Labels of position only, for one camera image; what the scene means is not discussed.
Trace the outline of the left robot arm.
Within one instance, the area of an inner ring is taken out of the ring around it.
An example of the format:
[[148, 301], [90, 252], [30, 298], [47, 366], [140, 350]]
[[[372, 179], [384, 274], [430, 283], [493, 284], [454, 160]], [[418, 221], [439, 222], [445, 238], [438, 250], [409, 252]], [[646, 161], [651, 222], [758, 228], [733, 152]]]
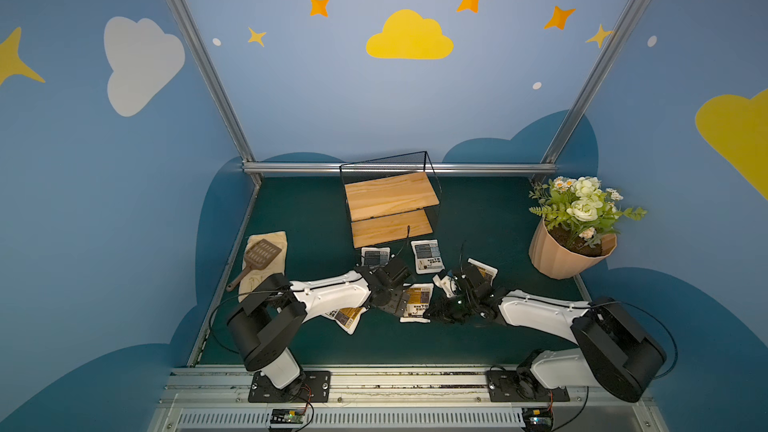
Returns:
[[384, 266], [363, 265], [316, 281], [273, 274], [239, 302], [227, 330], [247, 371], [266, 377], [279, 391], [294, 391], [303, 370], [289, 346], [305, 322], [343, 308], [376, 308], [401, 316], [412, 275], [396, 257]]

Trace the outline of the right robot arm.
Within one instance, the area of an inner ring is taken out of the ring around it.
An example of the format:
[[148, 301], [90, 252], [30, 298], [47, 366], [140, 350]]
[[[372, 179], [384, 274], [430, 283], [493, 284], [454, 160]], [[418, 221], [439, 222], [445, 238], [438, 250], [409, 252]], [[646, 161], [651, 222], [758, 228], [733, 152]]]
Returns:
[[572, 349], [535, 350], [507, 379], [527, 401], [568, 387], [600, 387], [624, 402], [636, 402], [667, 360], [662, 345], [620, 302], [566, 301], [520, 289], [495, 288], [478, 267], [467, 262], [454, 276], [436, 282], [444, 295], [423, 317], [463, 324], [474, 317], [535, 329], [564, 339]]

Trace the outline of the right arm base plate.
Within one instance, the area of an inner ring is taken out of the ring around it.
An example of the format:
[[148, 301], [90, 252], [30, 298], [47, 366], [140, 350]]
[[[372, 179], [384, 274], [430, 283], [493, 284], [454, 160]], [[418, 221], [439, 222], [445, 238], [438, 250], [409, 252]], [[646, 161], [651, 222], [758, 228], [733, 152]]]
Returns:
[[492, 368], [486, 372], [488, 393], [492, 402], [549, 403], [569, 402], [565, 388], [547, 389], [530, 374]]

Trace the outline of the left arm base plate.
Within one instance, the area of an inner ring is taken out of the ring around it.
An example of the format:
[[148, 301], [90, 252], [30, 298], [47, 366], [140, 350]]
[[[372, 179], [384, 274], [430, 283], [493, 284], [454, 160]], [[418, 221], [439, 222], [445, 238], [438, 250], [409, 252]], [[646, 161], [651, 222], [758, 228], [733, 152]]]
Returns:
[[284, 388], [276, 387], [260, 372], [255, 373], [248, 394], [249, 403], [327, 403], [332, 374], [327, 370], [302, 371]]

